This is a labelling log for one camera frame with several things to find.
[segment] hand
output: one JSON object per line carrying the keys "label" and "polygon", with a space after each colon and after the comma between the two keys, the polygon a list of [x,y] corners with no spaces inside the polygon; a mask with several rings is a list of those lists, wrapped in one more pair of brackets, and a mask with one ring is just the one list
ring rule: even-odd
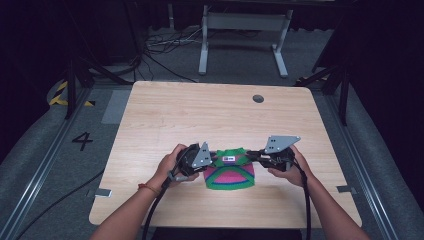
{"label": "hand", "polygon": [[[186,148],[187,146],[183,144],[178,144],[174,148],[172,153],[165,155],[165,157],[159,163],[156,173],[146,184],[158,190],[162,189],[162,183],[168,177],[168,172],[171,171],[174,168],[175,164],[177,163],[178,153]],[[186,181],[193,181],[198,176],[199,176],[199,173],[196,173],[190,176]],[[172,182],[169,187],[174,187],[174,186],[177,186],[178,184],[180,184],[180,182]]]}
{"label": "hand", "polygon": [[[314,178],[315,176],[311,172],[311,169],[309,168],[309,165],[306,162],[305,157],[299,152],[299,150],[297,150],[297,148],[294,145],[290,146],[290,148],[293,150],[294,158],[299,163],[300,168],[302,168],[302,170],[306,173],[306,176],[308,177],[308,179]],[[295,167],[295,166],[292,166],[290,168],[290,170],[288,170],[286,172],[281,172],[281,171],[274,169],[274,168],[268,168],[268,172],[270,172],[271,174],[273,174],[276,177],[285,178],[290,183],[292,183],[296,186],[303,187],[302,176],[300,175],[299,169],[297,169],[297,167]]]}

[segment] wrist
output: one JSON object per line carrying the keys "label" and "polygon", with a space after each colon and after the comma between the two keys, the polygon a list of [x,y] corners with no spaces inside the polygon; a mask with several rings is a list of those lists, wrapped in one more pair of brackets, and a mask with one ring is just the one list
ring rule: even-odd
{"label": "wrist", "polygon": [[157,178],[157,177],[153,176],[149,181],[146,182],[146,184],[149,187],[152,187],[152,188],[154,188],[158,191],[161,191],[162,190],[162,183],[164,181],[165,180],[162,180],[161,178]]}
{"label": "wrist", "polygon": [[320,183],[318,178],[316,178],[313,174],[308,175],[308,188],[314,187],[317,183]]}
{"label": "wrist", "polygon": [[147,188],[151,192],[155,193],[155,196],[158,196],[160,194],[160,189],[151,187],[148,183],[140,183],[140,184],[138,184],[138,190],[143,189],[143,188]]}

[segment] person's right hand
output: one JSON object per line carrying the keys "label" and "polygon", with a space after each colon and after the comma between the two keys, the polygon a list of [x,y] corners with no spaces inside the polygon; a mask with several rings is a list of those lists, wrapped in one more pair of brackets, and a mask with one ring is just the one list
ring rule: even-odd
{"label": "person's right hand", "polygon": [[[305,157],[299,152],[299,150],[297,150],[297,148],[294,145],[290,146],[290,148],[293,150],[294,157],[299,163],[300,168],[302,168],[302,170],[306,173],[306,176],[308,178],[314,177],[313,173],[311,172],[311,169],[309,168],[308,163],[306,162]],[[302,176],[300,175],[299,169],[297,169],[297,167],[295,166],[292,166],[290,170],[286,172],[281,172],[280,170],[277,170],[274,168],[268,168],[268,172],[270,172],[272,175],[276,177],[285,178],[290,183],[296,186],[303,187]]]}

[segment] white stand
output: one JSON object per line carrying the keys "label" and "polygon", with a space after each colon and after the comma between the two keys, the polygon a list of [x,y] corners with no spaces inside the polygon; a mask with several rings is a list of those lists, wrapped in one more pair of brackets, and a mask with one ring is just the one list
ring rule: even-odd
{"label": "white stand", "polygon": [[286,38],[287,30],[293,10],[287,11],[286,15],[261,15],[261,14],[238,14],[238,13],[212,13],[208,11],[208,6],[203,8],[202,22],[202,49],[200,53],[199,74],[205,75],[208,63],[208,29],[243,29],[260,31],[279,31],[280,40],[278,44],[273,44],[275,61],[282,78],[288,76],[284,65],[281,48]]}

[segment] person's left hand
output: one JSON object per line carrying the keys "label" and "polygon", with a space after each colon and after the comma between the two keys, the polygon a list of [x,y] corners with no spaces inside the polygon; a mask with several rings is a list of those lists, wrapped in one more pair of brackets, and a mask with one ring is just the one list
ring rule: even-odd
{"label": "person's left hand", "polygon": [[[153,187],[157,190],[162,189],[162,183],[165,181],[165,179],[168,177],[168,172],[171,171],[175,164],[177,163],[177,155],[180,151],[186,149],[187,146],[183,144],[178,144],[172,153],[165,155],[165,157],[162,159],[162,161],[159,163],[158,169],[156,170],[156,173],[153,175],[153,177],[146,183],[150,187]],[[199,173],[196,173],[194,175],[191,175],[186,181],[193,181],[199,177]],[[180,182],[172,182],[169,187],[174,187],[180,184]]]}

